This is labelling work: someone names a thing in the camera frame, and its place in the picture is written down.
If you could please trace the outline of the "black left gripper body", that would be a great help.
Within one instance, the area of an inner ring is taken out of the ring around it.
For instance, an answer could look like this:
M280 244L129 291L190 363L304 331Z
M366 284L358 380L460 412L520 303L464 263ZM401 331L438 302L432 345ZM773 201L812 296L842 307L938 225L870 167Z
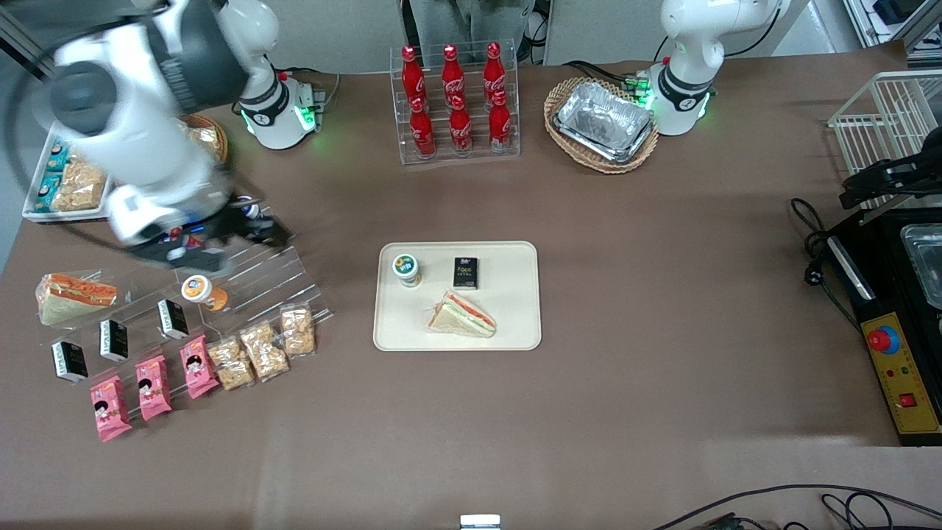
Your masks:
M941 194L941 148L929 148L882 170L882 184L889 194Z

